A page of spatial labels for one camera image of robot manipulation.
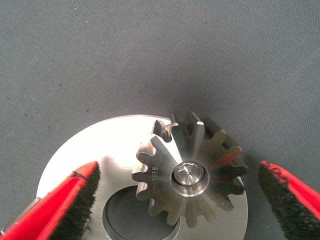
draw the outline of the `gray felt background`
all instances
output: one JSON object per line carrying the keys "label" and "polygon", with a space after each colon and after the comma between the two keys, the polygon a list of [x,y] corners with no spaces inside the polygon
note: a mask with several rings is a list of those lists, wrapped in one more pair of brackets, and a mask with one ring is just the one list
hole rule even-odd
{"label": "gray felt background", "polygon": [[80,130],[193,110],[243,147],[245,239],[282,240],[257,166],[320,192],[320,2],[2,0],[0,106],[0,226]]}

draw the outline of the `gear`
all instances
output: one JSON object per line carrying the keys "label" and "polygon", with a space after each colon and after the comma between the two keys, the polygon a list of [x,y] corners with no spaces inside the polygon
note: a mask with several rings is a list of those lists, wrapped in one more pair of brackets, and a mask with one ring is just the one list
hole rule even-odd
{"label": "gear", "polygon": [[237,177],[247,167],[240,154],[240,146],[209,118],[200,120],[190,112],[181,123],[174,114],[170,125],[157,120],[151,139],[137,153],[141,164],[132,173],[139,182],[136,196],[150,199],[153,216],[167,211],[169,225],[185,217],[194,228],[198,216],[211,223],[217,207],[234,208],[229,194],[244,192]]}

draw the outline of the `circular metal plate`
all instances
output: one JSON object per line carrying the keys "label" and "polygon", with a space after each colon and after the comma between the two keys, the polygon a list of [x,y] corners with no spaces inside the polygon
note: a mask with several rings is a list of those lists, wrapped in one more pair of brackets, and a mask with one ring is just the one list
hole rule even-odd
{"label": "circular metal plate", "polygon": [[[47,164],[37,190],[43,198],[77,167],[92,161],[100,165],[100,182],[92,206],[90,232],[87,240],[122,240],[106,231],[105,205],[117,191],[137,183],[132,180],[133,168],[140,162],[136,153],[141,141],[150,138],[155,120],[170,123],[168,118],[149,115],[128,115],[107,119],[82,130],[53,155]],[[231,212],[216,209],[217,221],[208,223],[199,216],[195,228],[188,228],[184,218],[166,240],[242,240],[248,220],[246,193],[229,195],[234,209]]]}

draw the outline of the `hole in disc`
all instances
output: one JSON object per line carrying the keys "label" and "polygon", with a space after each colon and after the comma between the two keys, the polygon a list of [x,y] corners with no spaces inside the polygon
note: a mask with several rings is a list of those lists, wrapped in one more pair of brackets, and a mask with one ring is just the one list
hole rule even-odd
{"label": "hole in disc", "polygon": [[167,224],[168,213],[148,213],[149,200],[136,198],[137,186],[117,191],[106,203],[104,227],[112,240],[172,240],[179,228]]}

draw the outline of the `metal gear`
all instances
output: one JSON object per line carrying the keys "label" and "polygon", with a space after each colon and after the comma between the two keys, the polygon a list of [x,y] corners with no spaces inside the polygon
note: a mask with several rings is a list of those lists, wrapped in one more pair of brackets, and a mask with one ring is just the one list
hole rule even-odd
{"label": "metal gear", "polygon": [[241,195],[244,186],[238,176],[247,166],[238,159],[242,149],[211,119],[199,119],[193,112],[171,124],[155,121],[151,139],[137,153],[141,162],[132,172],[139,182],[136,197],[150,199],[153,216],[167,211],[167,223],[174,225],[185,217],[189,228],[197,217],[216,220],[217,207],[231,211],[229,194]]}

